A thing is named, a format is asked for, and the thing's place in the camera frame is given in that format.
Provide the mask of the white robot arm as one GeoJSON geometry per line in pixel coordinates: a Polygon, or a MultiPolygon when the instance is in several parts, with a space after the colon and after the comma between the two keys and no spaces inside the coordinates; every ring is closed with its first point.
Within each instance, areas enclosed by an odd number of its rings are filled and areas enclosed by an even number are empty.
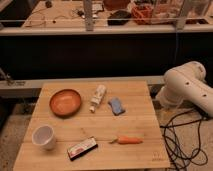
{"type": "Polygon", "coordinates": [[[204,82],[205,77],[206,69],[197,61],[173,67],[164,74],[164,86],[156,99],[166,109],[188,100],[213,118],[213,88],[204,82]]]}

